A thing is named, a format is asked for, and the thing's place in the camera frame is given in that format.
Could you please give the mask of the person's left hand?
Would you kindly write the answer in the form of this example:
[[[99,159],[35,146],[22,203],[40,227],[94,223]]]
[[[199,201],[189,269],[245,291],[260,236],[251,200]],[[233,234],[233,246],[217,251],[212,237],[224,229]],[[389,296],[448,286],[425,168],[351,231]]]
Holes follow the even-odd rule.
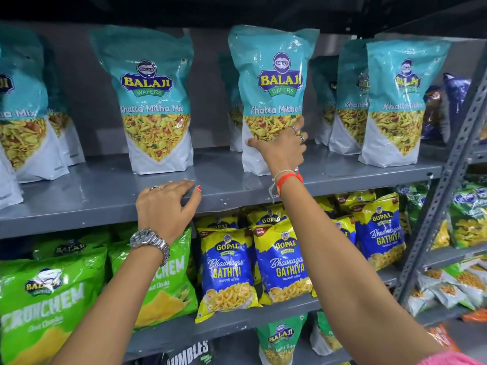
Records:
[[[195,186],[184,179],[144,189],[136,201],[139,230],[151,229],[172,245],[192,220],[184,217],[184,206]]]

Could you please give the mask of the person's right hand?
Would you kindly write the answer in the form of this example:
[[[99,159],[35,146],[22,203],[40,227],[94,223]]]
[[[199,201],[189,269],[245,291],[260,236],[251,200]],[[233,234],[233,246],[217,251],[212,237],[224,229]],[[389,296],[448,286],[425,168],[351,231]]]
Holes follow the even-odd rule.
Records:
[[[306,132],[301,132],[304,121],[304,117],[299,116],[291,126],[281,130],[274,139],[267,141],[268,147],[265,150],[258,150],[275,180],[284,174],[294,173],[295,169],[303,163],[305,142],[308,138]]]

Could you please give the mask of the teal snack pouch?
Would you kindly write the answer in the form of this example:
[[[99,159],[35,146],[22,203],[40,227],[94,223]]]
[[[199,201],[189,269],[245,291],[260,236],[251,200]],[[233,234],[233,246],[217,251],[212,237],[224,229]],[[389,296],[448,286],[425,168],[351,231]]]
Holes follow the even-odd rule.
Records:
[[[242,101],[242,165],[256,176],[270,175],[262,155],[246,140],[271,140],[303,112],[308,62],[320,31],[287,32],[239,25],[228,44],[239,73]]]

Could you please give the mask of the person's left forearm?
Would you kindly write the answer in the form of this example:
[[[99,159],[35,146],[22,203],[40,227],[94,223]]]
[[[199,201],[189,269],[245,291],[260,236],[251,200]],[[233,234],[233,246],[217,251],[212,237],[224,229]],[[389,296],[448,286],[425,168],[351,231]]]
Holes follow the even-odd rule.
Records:
[[[121,365],[144,297],[164,258],[155,246],[132,249],[50,365]]]

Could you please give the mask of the person's right forearm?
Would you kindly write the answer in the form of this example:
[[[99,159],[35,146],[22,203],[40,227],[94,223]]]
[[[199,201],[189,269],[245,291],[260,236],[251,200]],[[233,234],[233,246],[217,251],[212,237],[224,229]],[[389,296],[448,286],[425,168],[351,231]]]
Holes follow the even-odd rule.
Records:
[[[296,175],[277,179],[305,266],[332,331],[357,365],[416,365],[445,351],[403,307]]]

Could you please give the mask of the silver metal wristwatch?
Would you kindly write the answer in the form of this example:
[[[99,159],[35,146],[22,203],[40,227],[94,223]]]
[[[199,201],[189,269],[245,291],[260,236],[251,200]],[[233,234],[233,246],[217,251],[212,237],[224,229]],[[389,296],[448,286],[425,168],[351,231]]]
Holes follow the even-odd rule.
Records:
[[[133,249],[147,245],[156,247],[163,254],[161,267],[164,266],[170,258],[170,245],[165,239],[160,238],[157,233],[151,229],[142,229],[135,232],[130,238],[129,245]]]

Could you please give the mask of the row of blue yellow packets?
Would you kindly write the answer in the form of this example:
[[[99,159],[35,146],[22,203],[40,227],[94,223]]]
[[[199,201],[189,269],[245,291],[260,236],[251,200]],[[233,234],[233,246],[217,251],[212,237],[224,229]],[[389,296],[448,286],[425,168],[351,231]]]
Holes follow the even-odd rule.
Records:
[[[195,323],[217,313],[271,306],[303,295],[317,297],[282,203],[257,206],[247,226],[198,226],[202,291]]]

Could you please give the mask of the grey metal shelving unit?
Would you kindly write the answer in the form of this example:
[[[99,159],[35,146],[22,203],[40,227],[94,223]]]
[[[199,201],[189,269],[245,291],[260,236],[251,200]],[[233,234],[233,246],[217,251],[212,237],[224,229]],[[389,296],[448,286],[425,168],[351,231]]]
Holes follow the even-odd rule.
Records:
[[[219,30],[236,24],[281,29],[318,28],[330,34],[372,35],[434,18],[481,0],[0,0],[0,22]],[[478,7],[474,15],[487,19]],[[136,176],[127,155],[95,155],[59,181],[41,181],[27,192],[37,214],[19,216],[32,233],[49,232],[51,221],[123,222],[135,217]]]

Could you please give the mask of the row of teal pouches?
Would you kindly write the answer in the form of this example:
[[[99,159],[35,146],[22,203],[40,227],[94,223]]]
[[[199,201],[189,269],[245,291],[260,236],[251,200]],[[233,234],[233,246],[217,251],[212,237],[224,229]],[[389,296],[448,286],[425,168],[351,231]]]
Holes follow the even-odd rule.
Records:
[[[153,175],[193,165],[191,109],[186,80],[194,57],[189,36],[106,26],[90,41],[113,79],[132,170]],[[224,74],[239,93],[230,56]],[[56,58],[35,32],[0,24],[0,209],[23,201],[21,183],[69,173],[69,156],[55,134],[70,122],[57,81]],[[53,114],[61,120],[54,125]]]

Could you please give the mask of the black snack packet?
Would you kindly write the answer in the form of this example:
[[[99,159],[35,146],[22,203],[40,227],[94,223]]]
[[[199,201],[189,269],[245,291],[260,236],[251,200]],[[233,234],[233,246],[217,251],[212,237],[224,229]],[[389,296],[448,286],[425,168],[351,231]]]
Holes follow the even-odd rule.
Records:
[[[216,350],[212,340],[199,341],[187,348],[165,353],[163,365],[215,365]]]

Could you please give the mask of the green white snack pouch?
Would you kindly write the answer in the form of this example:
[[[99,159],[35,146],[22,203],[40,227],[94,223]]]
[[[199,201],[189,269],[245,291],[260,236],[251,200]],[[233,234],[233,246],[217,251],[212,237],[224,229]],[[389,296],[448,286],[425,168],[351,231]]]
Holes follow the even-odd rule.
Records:
[[[317,311],[314,317],[313,329],[310,335],[310,344],[315,353],[319,356],[327,356],[343,346],[333,333],[330,323],[323,311]]]
[[[292,365],[307,316],[302,314],[256,327],[262,365]]]

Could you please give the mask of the dark green snack packet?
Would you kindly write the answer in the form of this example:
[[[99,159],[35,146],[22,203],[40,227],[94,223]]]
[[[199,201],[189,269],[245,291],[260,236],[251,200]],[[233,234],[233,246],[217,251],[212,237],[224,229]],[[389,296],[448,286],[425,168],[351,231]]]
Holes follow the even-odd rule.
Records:
[[[429,181],[400,184],[395,188],[399,195],[399,216],[406,237],[412,235],[429,189]]]

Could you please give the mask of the purple snack packet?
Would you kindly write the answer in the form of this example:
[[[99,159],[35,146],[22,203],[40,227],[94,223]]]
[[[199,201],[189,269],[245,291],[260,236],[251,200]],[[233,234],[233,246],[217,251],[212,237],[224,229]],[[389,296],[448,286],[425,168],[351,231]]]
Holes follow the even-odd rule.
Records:
[[[442,138],[442,92],[441,85],[431,85],[424,95],[426,107],[423,116],[421,140],[437,140]]]

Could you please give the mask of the large green chips bag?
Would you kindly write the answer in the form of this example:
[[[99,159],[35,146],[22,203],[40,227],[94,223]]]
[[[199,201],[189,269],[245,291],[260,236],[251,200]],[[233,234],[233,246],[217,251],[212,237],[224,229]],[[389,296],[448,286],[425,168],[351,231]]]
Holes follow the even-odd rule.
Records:
[[[0,360],[46,365],[101,293],[107,248],[0,261]]]

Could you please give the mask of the shiny blue snack packet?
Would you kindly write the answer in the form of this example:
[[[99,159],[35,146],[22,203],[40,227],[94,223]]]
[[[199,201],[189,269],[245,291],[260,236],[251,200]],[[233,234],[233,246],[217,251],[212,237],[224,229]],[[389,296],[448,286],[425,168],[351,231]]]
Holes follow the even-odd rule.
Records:
[[[457,77],[450,73],[443,74],[440,129],[444,143],[448,143],[452,129],[456,126],[458,113],[471,81],[469,78]]]

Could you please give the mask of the green yellow snack packet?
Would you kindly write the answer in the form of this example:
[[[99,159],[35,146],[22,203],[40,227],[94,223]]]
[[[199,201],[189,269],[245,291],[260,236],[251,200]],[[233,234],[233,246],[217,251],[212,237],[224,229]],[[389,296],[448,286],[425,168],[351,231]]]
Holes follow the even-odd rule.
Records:
[[[449,216],[455,248],[487,242],[487,187],[476,182],[464,183],[453,194]]]

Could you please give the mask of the pile of white green pouches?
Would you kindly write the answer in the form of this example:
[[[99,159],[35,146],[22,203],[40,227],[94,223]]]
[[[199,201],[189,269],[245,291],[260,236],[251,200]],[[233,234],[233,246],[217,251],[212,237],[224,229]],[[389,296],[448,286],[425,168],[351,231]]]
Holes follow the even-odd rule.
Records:
[[[487,253],[441,269],[416,272],[417,283],[406,301],[413,316],[434,306],[487,308]]]

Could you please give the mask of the orange snack packet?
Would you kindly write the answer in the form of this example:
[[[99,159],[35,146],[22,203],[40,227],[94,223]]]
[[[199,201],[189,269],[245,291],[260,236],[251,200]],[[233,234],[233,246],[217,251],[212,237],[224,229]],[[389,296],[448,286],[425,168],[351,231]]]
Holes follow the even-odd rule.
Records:
[[[487,308],[482,307],[473,312],[463,314],[461,316],[463,322],[466,323],[484,323],[487,324]]]
[[[454,339],[449,335],[446,327],[443,324],[433,325],[427,328],[427,332],[438,342],[441,346],[461,352]]]

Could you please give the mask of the pink sleeve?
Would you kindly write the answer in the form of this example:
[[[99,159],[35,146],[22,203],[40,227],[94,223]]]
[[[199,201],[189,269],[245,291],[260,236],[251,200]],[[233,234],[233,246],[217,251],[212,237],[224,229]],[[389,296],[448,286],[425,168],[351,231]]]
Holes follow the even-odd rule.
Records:
[[[435,353],[418,362],[416,365],[485,365],[472,357],[455,350]]]

